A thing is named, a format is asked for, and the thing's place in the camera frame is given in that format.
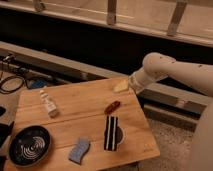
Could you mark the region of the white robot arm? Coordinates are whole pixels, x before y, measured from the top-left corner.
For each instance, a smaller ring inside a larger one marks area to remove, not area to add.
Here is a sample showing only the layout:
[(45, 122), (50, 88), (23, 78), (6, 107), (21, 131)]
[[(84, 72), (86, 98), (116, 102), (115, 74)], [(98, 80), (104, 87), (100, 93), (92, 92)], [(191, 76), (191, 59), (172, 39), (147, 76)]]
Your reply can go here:
[(212, 98), (196, 127), (184, 171), (213, 171), (213, 65), (180, 62), (161, 53), (147, 54), (142, 67), (119, 82), (115, 92), (131, 87), (136, 94), (170, 77)]

